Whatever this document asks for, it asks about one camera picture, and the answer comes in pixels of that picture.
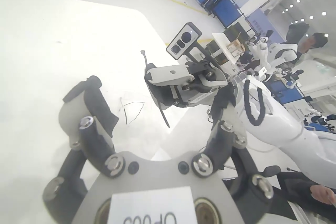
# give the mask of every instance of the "blue partition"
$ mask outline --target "blue partition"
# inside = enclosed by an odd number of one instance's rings
[[[270,37],[270,43],[282,43],[285,41],[284,38],[275,30],[272,23],[269,21],[267,16],[262,12],[261,9],[257,9],[250,16],[247,17],[247,20],[251,23],[253,28],[260,32],[261,35],[265,35],[268,30],[273,30],[274,33]]]
[[[230,0],[220,0],[212,12],[226,28],[241,16],[238,11],[238,7]]]

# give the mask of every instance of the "black rubber grommet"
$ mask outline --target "black rubber grommet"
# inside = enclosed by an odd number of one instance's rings
[[[189,165],[186,162],[179,162],[178,170],[181,174],[185,175],[189,172]]]
[[[128,172],[131,175],[134,175],[139,170],[139,164],[137,162],[131,162],[128,166]]]

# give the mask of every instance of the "black hair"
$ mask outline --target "black hair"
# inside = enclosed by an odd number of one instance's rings
[[[323,32],[316,32],[313,34],[315,38],[315,44],[313,45],[313,48],[322,48],[325,44],[328,43],[328,39],[326,38],[325,33]]]

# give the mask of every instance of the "white label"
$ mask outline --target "white label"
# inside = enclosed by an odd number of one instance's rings
[[[108,224],[197,224],[190,187],[113,194]]]
[[[261,77],[262,75],[264,75],[267,72],[266,68],[263,67],[260,71],[259,71],[259,77]]]
[[[213,92],[210,93],[204,93],[202,95],[200,95],[199,97],[195,98],[192,100],[191,104],[195,104],[198,103],[200,100],[204,99],[205,97],[209,96],[210,94],[212,94]]]

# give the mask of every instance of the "black cable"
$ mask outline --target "black cable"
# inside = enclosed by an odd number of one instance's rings
[[[204,147],[202,147],[199,151],[198,151],[198,153],[202,150],[202,149],[204,149],[206,146],[204,146]]]
[[[245,84],[244,84],[244,89],[243,89],[246,115],[247,115],[248,120],[253,126],[260,126],[260,124],[263,122],[265,118],[265,113],[266,113],[266,108],[265,108],[264,99],[263,99],[263,91],[260,87],[257,88],[258,102],[260,105],[260,114],[258,116],[258,119],[256,120],[251,112],[249,87],[250,87],[250,80],[246,79]]]
[[[126,105],[123,105],[123,102],[121,101],[121,99],[120,99],[120,102],[121,102],[121,105],[123,106],[123,109],[124,109],[126,125],[127,125],[127,114],[126,114],[125,106],[130,105],[130,104],[133,104],[133,103],[142,103],[142,104],[143,104],[143,106],[141,107],[141,109],[140,109],[138,115],[131,121],[131,122],[133,122],[133,121],[139,116],[141,110],[143,109],[143,107],[144,107],[144,105],[145,105],[145,102],[131,102],[131,103],[128,103],[128,104],[126,104]]]
[[[130,124],[131,124],[131,123],[132,123],[132,122],[139,116],[139,114],[140,114],[140,112],[142,111],[144,105],[145,105],[145,102],[143,102],[143,106],[141,107],[141,109],[140,109],[138,115],[137,115],[137,116],[130,122]]]

